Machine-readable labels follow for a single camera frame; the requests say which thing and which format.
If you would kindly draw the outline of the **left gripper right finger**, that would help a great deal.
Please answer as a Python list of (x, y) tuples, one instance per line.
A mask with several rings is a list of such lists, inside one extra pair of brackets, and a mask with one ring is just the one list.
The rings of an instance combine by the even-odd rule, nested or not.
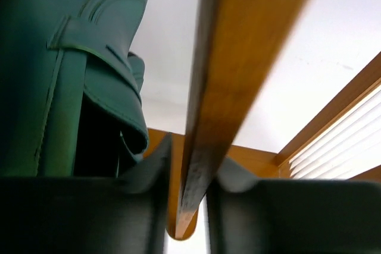
[(207, 191), (212, 253), (379, 253), (380, 184), (259, 178), (225, 159)]

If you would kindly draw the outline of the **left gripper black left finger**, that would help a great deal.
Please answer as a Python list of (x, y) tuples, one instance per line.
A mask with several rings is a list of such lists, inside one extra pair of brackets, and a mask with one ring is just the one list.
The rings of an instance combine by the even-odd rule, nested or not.
[(120, 178), (2, 178), (1, 252), (162, 253), (171, 144)]

